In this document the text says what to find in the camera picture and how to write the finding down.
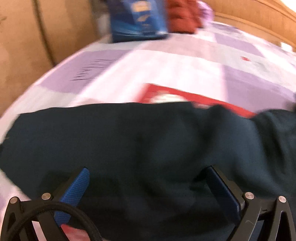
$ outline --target purple and white bedding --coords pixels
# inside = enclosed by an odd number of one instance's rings
[[[296,57],[232,26],[212,22],[194,35],[107,42],[106,37],[87,46],[30,86],[1,117],[0,143],[21,113],[136,102],[147,83],[204,95],[251,112],[293,108]],[[13,196],[27,199],[0,170],[0,228]]]

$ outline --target blue textured grip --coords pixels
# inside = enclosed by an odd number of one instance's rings
[[[63,196],[59,199],[59,201],[76,207],[89,185],[89,179],[89,170],[87,168],[83,168],[77,178],[70,184]],[[54,213],[54,219],[59,226],[64,223],[68,223],[70,217],[70,214],[60,211],[56,211]]]
[[[227,220],[238,225],[241,220],[240,204],[212,167],[206,169],[206,181]]]

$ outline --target bed sheet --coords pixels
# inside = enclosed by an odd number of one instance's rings
[[[196,34],[109,44],[110,36],[67,58],[37,80],[0,119],[0,143],[21,113],[92,103],[138,102],[147,84],[199,94],[250,112],[291,110],[294,54],[229,25]],[[0,170],[0,227],[12,196],[27,197]]]

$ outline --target small red spot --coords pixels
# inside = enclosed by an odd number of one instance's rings
[[[241,57],[242,58],[242,60],[245,60],[245,61],[250,61],[247,57]]]

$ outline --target wooden bed frame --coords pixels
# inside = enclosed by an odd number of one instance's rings
[[[235,26],[278,46],[296,51],[296,13],[280,0],[203,0],[215,11],[215,21]]]

